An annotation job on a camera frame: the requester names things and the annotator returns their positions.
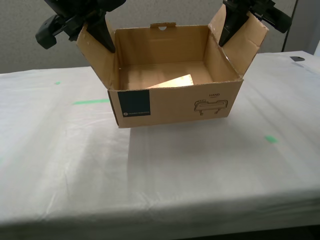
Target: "white tablecloth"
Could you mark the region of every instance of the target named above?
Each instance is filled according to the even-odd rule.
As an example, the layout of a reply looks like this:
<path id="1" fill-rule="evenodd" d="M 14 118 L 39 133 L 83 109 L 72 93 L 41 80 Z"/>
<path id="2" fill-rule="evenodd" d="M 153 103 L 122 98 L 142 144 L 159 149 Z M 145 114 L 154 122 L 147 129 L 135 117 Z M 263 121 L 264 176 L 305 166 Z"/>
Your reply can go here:
<path id="1" fill-rule="evenodd" d="M 90 67 L 0 75 L 0 239 L 320 224 L 319 71 L 304 52 L 258 54 L 228 118 L 132 129 Z"/>

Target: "box flap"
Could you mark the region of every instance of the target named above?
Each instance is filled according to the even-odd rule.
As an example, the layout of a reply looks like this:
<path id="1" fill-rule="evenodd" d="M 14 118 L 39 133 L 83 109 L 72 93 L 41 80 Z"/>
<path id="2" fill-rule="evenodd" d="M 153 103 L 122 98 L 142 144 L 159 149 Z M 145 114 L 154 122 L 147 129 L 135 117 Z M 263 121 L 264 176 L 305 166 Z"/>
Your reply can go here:
<path id="1" fill-rule="evenodd" d="M 252 13 L 248 12 L 248 16 L 249 19 L 246 23 L 222 47 L 231 65 L 242 77 L 245 75 L 269 31 Z M 222 5 L 208 25 L 217 43 L 220 40 L 225 20 L 226 6 Z"/>
<path id="2" fill-rule="evenodd" d="M 108 31 L 113 43 L 115 43 L 115 34 L 108 21 L 106 21 Z M 78 39 L 77 46 L 84 57 L 92 66 L 97 76 L 107 89 L 114 89 L 114 78 L 117 77 L 115 72 L 115 53 L 111 53 L 100 42 L 98 42 L 90 33 L 87 32 L 87 25 L 83 26 Z"/>

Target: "open cardboard box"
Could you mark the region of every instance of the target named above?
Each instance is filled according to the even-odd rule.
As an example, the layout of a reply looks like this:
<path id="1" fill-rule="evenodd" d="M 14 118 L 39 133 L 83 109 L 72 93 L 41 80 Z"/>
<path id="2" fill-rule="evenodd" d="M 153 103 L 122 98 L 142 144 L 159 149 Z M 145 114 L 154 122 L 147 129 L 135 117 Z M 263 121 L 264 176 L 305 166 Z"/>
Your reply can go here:
<path id="1" fill-rule="evenodd" d="M 225 5 L 204 26 L 156 23 L 112 31 L 108 25 L 116 53 L 86 26 L 77 45 L 108 89 L 120 128 L 224 118 L 268 32 L 248 15 L 222 48 Z"/>

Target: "green marker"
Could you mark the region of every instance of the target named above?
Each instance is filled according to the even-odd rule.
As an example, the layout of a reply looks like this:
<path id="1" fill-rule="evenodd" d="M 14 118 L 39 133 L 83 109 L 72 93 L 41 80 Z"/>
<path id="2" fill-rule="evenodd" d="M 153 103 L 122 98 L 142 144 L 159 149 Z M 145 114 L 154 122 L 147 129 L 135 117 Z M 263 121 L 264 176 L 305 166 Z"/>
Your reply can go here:
<path id="1" fill-rule="evenodd" d="M 271 144 L 276 144 L 278 142 L 278 140 L 274 136 L 271 136 L 271 135 L 267 135 L 264 138 Z"/>
<path id="2" fill-rule="evenodd" d="M 88 101 L 76 101 L 73 105 L 82 105 L 82 104 L 100 104 L 100 103 L 110 103 L 109 99 L 98 99 L 98 100 L 88 100 Z"/>

